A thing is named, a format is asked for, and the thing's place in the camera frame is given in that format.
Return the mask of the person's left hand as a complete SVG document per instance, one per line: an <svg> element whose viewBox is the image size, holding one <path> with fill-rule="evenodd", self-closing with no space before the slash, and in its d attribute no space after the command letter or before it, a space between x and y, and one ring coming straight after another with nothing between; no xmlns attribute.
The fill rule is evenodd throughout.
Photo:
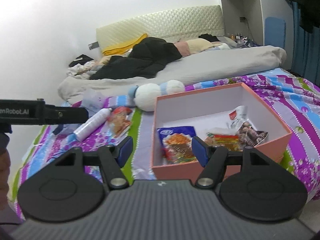
<svg viewBox="0 0 320 240"><path fill-rule="evenodd" d="M0 209L1 211L5 209L8 205L8 192L9 192L9 184L8 178L10 174L10 155L7 149L1 148L0 155Z"/></svg>

